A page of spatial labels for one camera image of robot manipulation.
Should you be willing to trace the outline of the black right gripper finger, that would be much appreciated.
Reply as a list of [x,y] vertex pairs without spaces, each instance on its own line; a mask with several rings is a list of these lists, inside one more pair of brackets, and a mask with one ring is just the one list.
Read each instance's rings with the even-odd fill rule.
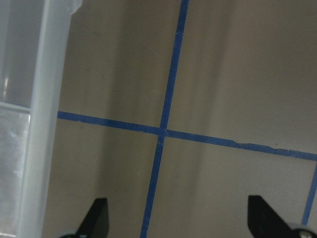
[[296,238],[296,234],[260,195],[248,196],[247,225],[254,238]]

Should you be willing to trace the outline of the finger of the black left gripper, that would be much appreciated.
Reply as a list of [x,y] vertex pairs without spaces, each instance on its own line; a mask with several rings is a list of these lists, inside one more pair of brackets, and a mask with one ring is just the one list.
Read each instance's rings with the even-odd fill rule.
[[96,198],[75,233],[76,238],[106,238],[109,233],[107,198]]

